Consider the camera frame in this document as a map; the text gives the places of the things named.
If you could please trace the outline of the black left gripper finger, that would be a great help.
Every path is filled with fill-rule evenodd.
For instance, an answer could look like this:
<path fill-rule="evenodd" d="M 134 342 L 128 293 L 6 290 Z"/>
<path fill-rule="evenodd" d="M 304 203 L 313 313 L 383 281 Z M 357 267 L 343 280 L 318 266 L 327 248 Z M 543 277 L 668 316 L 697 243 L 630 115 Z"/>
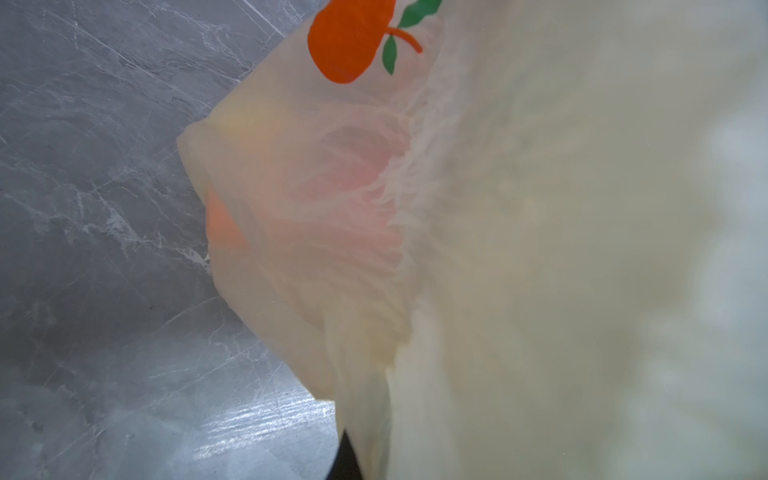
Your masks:
<path fill-rule="evenodd" d="M 362 480 L 363 475 L 358 464 L 347 431 L 344 431 L 333 464 L 326 480 Z"/>

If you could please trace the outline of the yellow printed plastic bag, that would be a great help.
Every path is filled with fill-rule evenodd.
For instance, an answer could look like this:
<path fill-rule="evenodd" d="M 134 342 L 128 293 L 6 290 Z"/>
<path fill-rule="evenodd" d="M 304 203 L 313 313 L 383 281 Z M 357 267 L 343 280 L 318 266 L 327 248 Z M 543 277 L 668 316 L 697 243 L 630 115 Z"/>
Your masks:
<path fill-rule="evenodd" d="M 767 5 L 331 1 L 178 152 L 334 479 L 767 475 Z"/>

